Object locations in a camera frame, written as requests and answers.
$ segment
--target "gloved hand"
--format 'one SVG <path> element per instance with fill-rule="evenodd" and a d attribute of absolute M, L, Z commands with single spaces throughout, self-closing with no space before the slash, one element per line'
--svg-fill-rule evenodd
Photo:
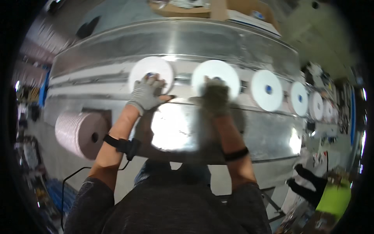
<path fill-rule="evenodd" d="M 189 100 L 207 111 L 212 118 L 230 113 L 229 87 L 222 80 L 209 79 L 205 76 L 205 87 L 201 97 L 191 97 Z"/>
<path fill-rule="evenodd" d="M 135 81 L 134 91 L 131 93 L 131 99 L 126 105 L 135 106 L 140 116 L 146 110 L 150 110 L 174 98 L 174 96 L 170 95 L 160 95 L 165 81 L 158 80 L 158 78 L 159 74 L 148 73 L 141 81 Z"/>

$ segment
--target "forearm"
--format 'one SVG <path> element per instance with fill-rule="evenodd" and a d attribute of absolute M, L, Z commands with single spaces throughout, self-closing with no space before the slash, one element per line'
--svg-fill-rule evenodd
<path fill-rule="evenodd" d="M 127 140 L 138 117 L 139 112 L 134 106 L 125 106 L 118 120 L 110 129 L 109 135 L 115 139 Z M 104 142 L 89 172 L 89 177 L 98 178 L 114 191 L 122 157 L 123 153 L 117 152 L 116 148 Z"/>
<path fill-rule="evenodd" d="M 222 150 L 225 154 L 238 152 L 245 148 L 244 141 L 231 116 L 217 117 L 213 123 L 220 134 Z M 227 168 L 231 176 L 233 190 L 242 184 L 257 182 L 249 154 L 238 160 L 227 162 Z"/>

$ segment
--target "pink paper roll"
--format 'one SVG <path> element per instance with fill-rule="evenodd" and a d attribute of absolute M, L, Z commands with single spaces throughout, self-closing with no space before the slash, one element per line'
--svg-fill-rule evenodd
<path fill-rule="evenodd" d="M 62 147 L 90 160 L 96 158 L 108 131 L 105 119 L 98 113 L 64 112 L 55 126 L 56 138 Z"/>

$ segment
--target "spool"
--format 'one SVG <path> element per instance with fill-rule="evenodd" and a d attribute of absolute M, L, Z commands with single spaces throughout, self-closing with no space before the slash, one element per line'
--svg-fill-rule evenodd
<path fill-rule="evenodd" d="M 309 114 L 314 120 L 321 120 L 323 116 L 324 103 L 318 92 L 313 92 L 309 96 Z"/>
<path fill-rule="evenodd" d="M 261 109 L 269 112 L 277 110 L 283 100 L 281 83 L 268 70 L 259 70 L 253 75 L 251 95 Z"/>
<path fill-rule="evenodd" d="M 330 101 L 325 100 L 324 101 L 324 111 L 323 111 L 323 117 L 326 122 L 331 122 L 332 117 L 334 116 L 334 108 L 332 107 L 332 104 Z"/>
<path fill-rule="evenodd" d="M 220 60 L 209 60 L 201 63 L 192 74 L 192 88 L 197 96 L 203 95 L 205 76 L 210 79 L 220 79 L 229 89 L 230 100 L 235 100 L 240 92 L 239 77 L 229 64 Z"/>
<path fill-rule="evenodd" d="M 288 93 L 288 106 L 298 116 L 304 116 L 308 110 L 308 94 L 304 85 L 298 81 L 292 83 Z"/>
<path fill-rule="evenodd" d="M 138 61 L 129 75 L 129 90 L 134 90 L 134 83 L 141 80 L 148 73 L 158 73 L 160 80 L 165 80 L 161 93 L 167 94 L 174 84 L 174 72 L 168 61 L 163 58 L 151 56 Z"/>
<path fill-rule="evenodd" d="M 98 113 L 62 113 L 56 121 L 58 143 L 81 158 L 94 160 L 104 136 L 108 133 L 105 119 Z"/>

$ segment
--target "jeans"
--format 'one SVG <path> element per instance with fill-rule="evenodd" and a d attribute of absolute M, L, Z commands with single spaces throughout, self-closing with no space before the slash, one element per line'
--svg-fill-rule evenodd
<path fill-rule="evenodd" d="M 147 159 L 134 179 L 134 187 L 150 176 L 171 172 L 169 162 Z M 211 173 L 207 165 L 182 163 L 177 172 L 185 184 L 203 183 L 210 187 Z"/>
<path fill-rule="evenodd" d="M 295 181 L 289 182 L 288 186 L 292 189 L 292 191 L 305 198 L 305 200 L 307 200 L 312 206 L 317 207 L 324 193 L 327 180 L 315 176 L 311 171 L 303 167 L 298 167 L 295 169 L 302 178 L 309 180 L 313 184 L 316 191 L 300 186 Z"/>

